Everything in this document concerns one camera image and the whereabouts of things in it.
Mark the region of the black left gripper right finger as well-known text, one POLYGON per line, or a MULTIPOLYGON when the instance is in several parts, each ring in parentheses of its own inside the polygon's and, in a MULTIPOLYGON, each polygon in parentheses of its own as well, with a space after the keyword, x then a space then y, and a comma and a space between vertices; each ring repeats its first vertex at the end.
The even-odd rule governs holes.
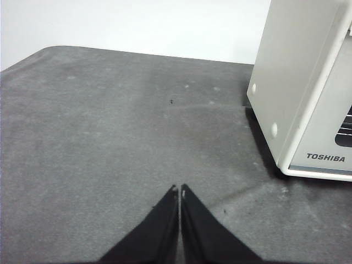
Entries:
POLYGON ((262 263, 216 220, 188 185, 181 186, 181 233, 186 263, 262 263))

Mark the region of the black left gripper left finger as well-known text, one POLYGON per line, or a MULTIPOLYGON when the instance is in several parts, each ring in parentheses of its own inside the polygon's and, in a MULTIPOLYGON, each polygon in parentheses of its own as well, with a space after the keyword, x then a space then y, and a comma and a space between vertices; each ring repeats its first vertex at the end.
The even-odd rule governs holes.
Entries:
POLYGON ((99 263, 175 263, 179 234, 179 194, 172 185, 132 231, 99 263))

